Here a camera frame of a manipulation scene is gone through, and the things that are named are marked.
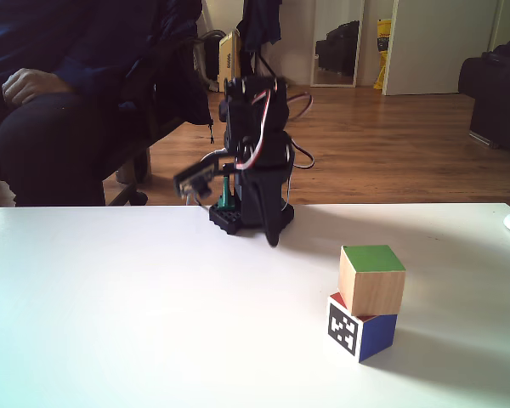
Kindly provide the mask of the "person's hand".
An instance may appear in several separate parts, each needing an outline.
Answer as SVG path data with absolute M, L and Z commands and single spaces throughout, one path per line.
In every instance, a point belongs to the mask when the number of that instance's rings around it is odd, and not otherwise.
M 54 73 L 21 68 L 6 80 L 2 91 L 6 104 L 20 106 L 40 95 L 72 93 L 73 88 Z

